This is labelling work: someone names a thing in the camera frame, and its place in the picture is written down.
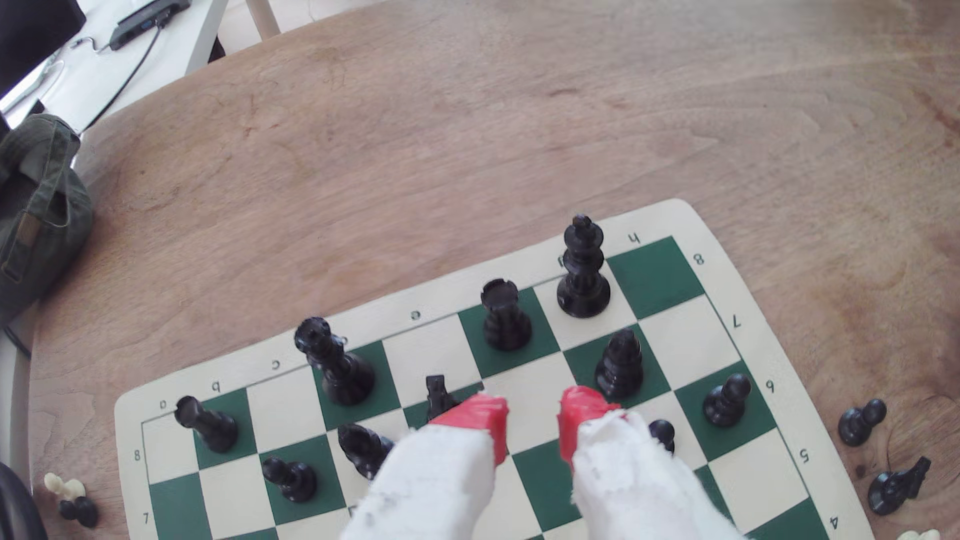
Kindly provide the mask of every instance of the black pawn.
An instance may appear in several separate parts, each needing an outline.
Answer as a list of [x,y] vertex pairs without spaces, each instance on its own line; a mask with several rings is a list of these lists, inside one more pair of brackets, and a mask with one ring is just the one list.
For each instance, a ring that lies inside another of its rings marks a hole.
[[907,499],[916,499],[924,483],[930,460],[921,457],[909,471],[885,472],[876,476],[867,490],[867,503],[874,513],[885,516],[900,508]]
[[446,391],[443,375],[426,376],[426,421],[429,422],[460,404]]
[[383,460],[394,448],[394,442],[390,439],[356,424],[345,424],[337,428],[337,440],[347,459],[367,480],[373,480],[380,470],[380,465],[383,465]]
[[483,286],[480,303],[487,309],[483,337],[500,351],[515,351],[530,341],[530,317],[517,305],[519,293],[514,282],[493,280]]
[[57,512],[60,513],[61,518],[67,521],[73,521],[77,519],[77,506],[73,504],[73,501],[68,501],[64,499],[57,504]]
[[569,272],[557,285],[557,302],[568,315],[592,317],[610,303],[610,284],[600,274],[603,231],[583,214],[564,231],[564,267]]
[[597,362],[593,376],[607,400],[620,400],[637,392],[643,383],[640,342],[629,328],[616,331]]
[[673,424],[670,424],[666,420],[654,420],[650,423],[650,436],[659,440],[663,447],[671,454],[673,454],[673,451],[676,449],[673,442],[675,434]]
[[276,484],[291,503],[309,501],[317,491],[317,475],[306,463],[286,463],[279,457],[268,457],[261,464],[263,478]]
[[887,416],[887,405],[881,400],[870,400],[863,408],[851,407],[840,417],[837,430],[840,440],[847,446],[860,446],[867,442],[874,426]]
[[222,454],[237,442],[237,423],[224,412],[206,410],[193,396],[180,398],[174,418],[181,426],[196,431],[211,452]]
[[310,317],[297,328],[294,344],[306,355],[306,361],[324,372],[324,393],[339,405],[356,405],[373,391],[376,375],[362,357],[345,353],[346,341],[330,332],[321,317]]
[[729,428],[743,417],[747,407],[744,402],[750,395],[750,380],[746,375],[734,373],[723,386],[716,386],[704,399],[704,414],[714,426]]
[[100,512],[97,505],[88,497],[78,497],[75,501],[63,500],[57,505],[57,512],[65,520],[77,520],[86,528],[97,527]]

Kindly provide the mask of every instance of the chess piece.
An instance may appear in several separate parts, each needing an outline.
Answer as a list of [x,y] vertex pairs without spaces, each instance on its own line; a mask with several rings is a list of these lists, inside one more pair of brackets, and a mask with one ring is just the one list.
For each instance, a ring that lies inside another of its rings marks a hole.
[[311,366],[324,372],[324,393],[333,403],[357,405],[373,392],[376,375],[370,363],[356,353],[345,353],[346,341],[331,333],[323,318],[300,323],[294,344]]
[[940,531],[932,528],[924,533],[908,530],[897,537],[897,540],[940,540]]
[[519,293],[514,282],[493,280],[483,286],[480,303],[487,309],[483,337],[500,351],[515,351],[530,341],[530,317],[517,305]]
[[654,420],[650,423],[650,436],[660,441],[663,447],[671,454],[673,454],[676,448],[673,442],[675,434],[673,424],[670,424],[666,420]]
[[750,395],[750,380],[742,373],[734,373],[723,386],[716,386],[704,398],[704,414],[714,426],[729,428],[743,417],[745,403]]
[[367,480],[373,480],[383,460],[394,448],[394,442],[390,439],[356,424],[344,424],[337,428],[337,440],[347,459]]
[[193,396],[180,398],[174,418],[181,426],[196,431],[211,452],[222,454],[237,442],[237,423],[225,412],[206,410]]
[[446,391],[443,375],[426,376],[426,421],[429,422],[460,404]]
[[603,231],[583,214],[564,231],[564,267],[569,272],[557,285],[557,302],[568,315],[587,318],[610,303],[610,283],[600,274]]
[[611,336],[593,372],[597,387],[608,401],[622,400],[639,390],[643,383],[642,360],[634,331],[625,328]]
[[920,484],[924,483],[930,460],[921,457],[909,471],[887,471],[876,476],[867,490],[867,504],[874,513],[885,516],[894,512],[907,500],[916,499]]
[[276,484],[291,503],[309,501],[317,491],[317,474],[306,463],[286,463],[279,457],[268,457],[261,464],[263,478]]
[[86,528],[97,527],[100,512],[89,498],[80,496],[75,501],[64,499],[57,505],[57,512],[67,521],[77,520]]
[[840,440],[847,446],[860,446],[867,442],[874,426],[887,416],[887,405],[881,400],[870,400],[863,408],[851,407],[840,417],[837,431]]

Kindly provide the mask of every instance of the wooden table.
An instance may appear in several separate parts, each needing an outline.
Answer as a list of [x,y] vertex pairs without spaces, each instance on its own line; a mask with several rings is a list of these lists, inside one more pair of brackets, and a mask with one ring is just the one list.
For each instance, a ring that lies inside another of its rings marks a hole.
[[[716,233],[856,490],[933,460],[878,538],[960,537],[960,7],[951,0],[395,0],[270,39],[89,132],[97,222],[44,304],[42,477],[123,535],[113,405],[188,365],[681,197]],[[88,537],[94,532],[87,531]]]

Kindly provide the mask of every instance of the white chess piece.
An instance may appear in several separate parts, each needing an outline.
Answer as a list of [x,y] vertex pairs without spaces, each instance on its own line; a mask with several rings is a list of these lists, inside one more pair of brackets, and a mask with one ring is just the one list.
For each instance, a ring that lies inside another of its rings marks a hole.
[[86,497],[84,483],[77,479],[70,479],[63,485],[64,498],[74,501],[78,497]]
[[897,540],[940,540],[940,531],[932,528],[923,534],[916,530],[908,530],[897,537]]
[[71,479],[67,482],[64,482],[62,478],[58,477],[53,473],[47,473],[43,476],[43,485],[47,489],[57,494],[57,497],[61,500],[73,501],[78,497],[86,497],[86,488],[84,483],[77,480]]
[[43,485],[54,492],[60,499],[65,499],[65,490],[63,489],[63,479],[53,473],[47,473],[43,476]]

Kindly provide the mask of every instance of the black cable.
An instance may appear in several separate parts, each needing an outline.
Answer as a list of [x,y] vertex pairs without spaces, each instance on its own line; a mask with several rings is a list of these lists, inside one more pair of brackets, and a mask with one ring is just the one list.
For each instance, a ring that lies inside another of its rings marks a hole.
[[11,330],[10,327],[3,327],[3,333],[7,335],[10,341],[13,343],[13,346],[16,347],[17,351],[26,356],[28,360],[31,359],[33,355],[30,354],[30,349],[27,349],[27,346],[20,341],[20,338],[13,333],[13,330]]
[[90,129],[90,126],[92,126],[93,124],[96,124],[97,120],[99,120],[107,112],[107,109],[109,109],[110,106],[112,106],[113,103],[116,102],[117,98],[120,97],[120,94],[123,92],[124,88],[126,88],[127,85],[130,84],[130,81],[133,79],[133,76],[136,75],[136,72],[140,70],[140,66],[143,65],[143,62],[147,60],[148,56],[150,56],[150,51],[153,50],[154,44],[156,43],[156,39],[160,37],[160,31],[163,30],[163,27],[167,25],[167,21],[170,20],[169,14],[167,14],[165,17],[162,17],[162,18],[161,17],[162,15],[158,15],[156,20],[154,21],[156,25],[156,33],[154,34],[154,38],[150,41],[150,46],[147,47],[147,52],[143,53],[143,58],[140,59],[140,63],[136,65],[136,67],[133,69],[133,73],[131,73],[130,77],[128,77],[127,80],[123,82],[123,84],[120,86],[120,89],[117,90],[117,93],[113,94],[113,97],[110,98],[110,101],[106,105],[104,105],[102,109],[100,109],[100,112],[97,113],[97,115],[93,118],[93,120],[90,120],[90,123],[86,125],[86,127],[83,129],[83,132]]

